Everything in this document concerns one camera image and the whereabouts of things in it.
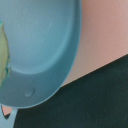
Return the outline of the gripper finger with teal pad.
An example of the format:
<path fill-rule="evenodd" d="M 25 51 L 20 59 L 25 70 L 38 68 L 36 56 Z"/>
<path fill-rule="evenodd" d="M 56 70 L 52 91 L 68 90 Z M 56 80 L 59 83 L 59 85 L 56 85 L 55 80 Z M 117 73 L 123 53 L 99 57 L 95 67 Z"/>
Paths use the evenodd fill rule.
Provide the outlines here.
<path fill-rule="evenodd" d="M 0 88 L 10 75 L 10 51 L 8 40 L 4 31 L 4 23 L 0 22 Z"/>

